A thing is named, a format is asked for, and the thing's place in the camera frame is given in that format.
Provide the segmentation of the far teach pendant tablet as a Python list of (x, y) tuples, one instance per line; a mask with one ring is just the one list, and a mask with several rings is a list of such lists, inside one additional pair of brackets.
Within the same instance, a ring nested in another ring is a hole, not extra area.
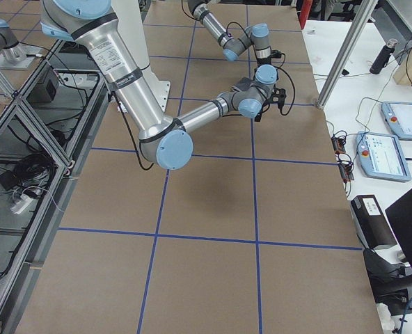
[(392, 133), (401, 140), (412, 141), (412, 103), (383, 102), (381, 111)]

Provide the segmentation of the near teach pendant tablet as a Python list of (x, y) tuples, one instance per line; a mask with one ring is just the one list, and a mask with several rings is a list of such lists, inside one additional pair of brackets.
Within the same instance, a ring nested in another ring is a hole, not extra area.
[(358, 132), (356, 151), (367, 177), (397, 182), (411, 181), (411, 173), (396, 135)]

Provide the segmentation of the aluminium frame rack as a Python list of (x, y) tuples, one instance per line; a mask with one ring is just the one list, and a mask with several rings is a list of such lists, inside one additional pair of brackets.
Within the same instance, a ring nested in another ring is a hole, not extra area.
[(108, 102), (82, 46), (26, 50), (26, 71), (0, 65), (0, 333), (26, 309)]

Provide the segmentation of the aluminium frame post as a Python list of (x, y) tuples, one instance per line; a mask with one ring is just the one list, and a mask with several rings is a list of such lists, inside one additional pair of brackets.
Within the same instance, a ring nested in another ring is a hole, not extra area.
[(316, 107), (318, 109), (323, 109), (328, 102), (328, 99), (331, 96), (331, 93), (333, 92), (333, 89), (335, 88), (340, 75), (342, 74), (342, 70), (344, 69), (349, 56), (354, 50), (354, 47), (356, 46), (356, 43), (360, 38), (361, 33), (363, 32), (365, 25), (371, 17), (371, 14), (377, 3), (377, 0), (362, 1), (360, 8), (345, 36), (338, 55), (335, 58), (327, 79), (325, 80), (324, 85), (319, 93), (316, 101)]

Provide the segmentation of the pink and grey towel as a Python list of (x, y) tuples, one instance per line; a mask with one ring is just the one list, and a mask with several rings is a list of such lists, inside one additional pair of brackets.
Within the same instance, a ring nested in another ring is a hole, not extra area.
[(252, 88), (252, 85), (253, 81), (251, 79), (243, 77), (232, 87), (232, 90), (237, 93), (248, 92)]

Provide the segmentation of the black computer monitor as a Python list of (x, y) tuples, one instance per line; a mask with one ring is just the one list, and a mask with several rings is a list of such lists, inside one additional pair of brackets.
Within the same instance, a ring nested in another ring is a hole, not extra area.
[(370, 250), (363, 257), (375, 302), (402, 315), (412, 297), (412, 189), (386, 209), (386, 216), (410, 267), (391, 264)]

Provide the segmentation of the teach pendant tablet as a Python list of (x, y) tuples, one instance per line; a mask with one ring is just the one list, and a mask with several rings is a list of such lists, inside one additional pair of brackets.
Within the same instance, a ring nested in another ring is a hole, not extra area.
[(401, 140), (412, 141), (412, 103), (383, 102), (381, 111), (392, 133)]
[(411, 181), (411, 173), (396, 135), (358, 132), (356, 151), (367, 177), (397, 182)]

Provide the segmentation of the brown and black box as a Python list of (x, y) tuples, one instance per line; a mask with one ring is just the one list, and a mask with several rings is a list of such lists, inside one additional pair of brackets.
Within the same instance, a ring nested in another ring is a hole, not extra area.
[(361, 241), (370, 249), (389, 249), (397, 241), (374, 195), (359, 195), (351, 202), (354, 218)]

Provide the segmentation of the black water bottle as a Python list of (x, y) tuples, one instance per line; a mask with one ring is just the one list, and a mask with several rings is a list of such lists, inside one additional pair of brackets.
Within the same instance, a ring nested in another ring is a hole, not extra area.
[(395, 51), (397, 43), (398, 40), (395, 38), (391, 38), (386, 42), (370, 67), (371, 74), (379, 74), (387, 66), (390, 55)]

